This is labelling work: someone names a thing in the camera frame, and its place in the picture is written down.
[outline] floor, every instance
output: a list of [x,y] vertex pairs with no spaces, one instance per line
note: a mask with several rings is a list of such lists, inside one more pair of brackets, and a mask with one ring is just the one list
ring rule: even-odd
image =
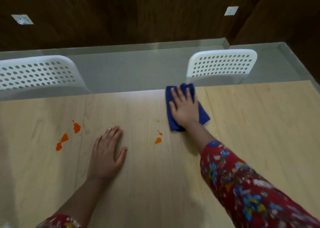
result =
[[[74,49],[1,52],[0,59],[39,55],[65,55],[77,65],[88,89],[92,93],[124,92],[164,89],[168,85],[185,82],[188,61],[199,51],[232,48],[250,48],[258,59],[242,84],[311,80],[303,64],[283,42],[229,46],[226,39],[195,40],[159,44],[102,46]],[[235,84],[221,76],[194,82],[196,86]],[[53,87],[14,95],[10,99],[81,95],[78,88]]]

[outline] chair backrest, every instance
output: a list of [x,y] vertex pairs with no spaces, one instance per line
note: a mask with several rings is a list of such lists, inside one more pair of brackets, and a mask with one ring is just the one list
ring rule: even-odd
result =
[[252,49],[210,50],[195,53],[189,60],[186,82],[210,76],[246,77],[257,60]]
[[76,65],[65,56],[0,60],[0,96],[57,86],[86,88]]

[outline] hand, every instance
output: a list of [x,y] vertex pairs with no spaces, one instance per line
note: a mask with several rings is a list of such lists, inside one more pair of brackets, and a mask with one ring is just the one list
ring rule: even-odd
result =
[[87,180],[96,179],[106,185],[121,170],[126,158],[126,146],[122,148],[117,160],[114,160],[115,147],[121,134],[122,129],[115,126],[108,128],[104,135],[96,139],[88,167]]
[[186,128],[190,122],[199,122],[198,100],[195,99],[194,103],[192,102],[189,88],[186,89],[186,97],[182,93],[180,86],[177,86],[177,90],[178,95],[174,88],[171,88],[171,94],[177,106],[176,108],[172,101],[169,102],[171,114],[180,126]]

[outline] person's left hand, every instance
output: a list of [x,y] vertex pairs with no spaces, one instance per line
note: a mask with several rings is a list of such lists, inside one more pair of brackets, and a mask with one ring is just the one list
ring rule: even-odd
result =
[[88,167],[87,180],[98,179],[106,185],[121,170],[126,158],[126,146],[122,148],[119,157],[114,160],[115,147],[121,134],[122,129],[116,125],[114,128],[108,128],[104,135],[96,139]]

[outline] bare forearm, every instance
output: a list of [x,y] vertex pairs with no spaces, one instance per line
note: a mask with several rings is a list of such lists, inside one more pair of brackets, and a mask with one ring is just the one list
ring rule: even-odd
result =
[[86,180],[55,215],[68,215],[82,227],[87,227],[103,189],[104,185],[99,180]]
[[213,137],[212,134],[210,134],[199,122],[190,121],[185,126],[185,129],[196,144],[200,154],[209,142],[216,140],[216,138]]

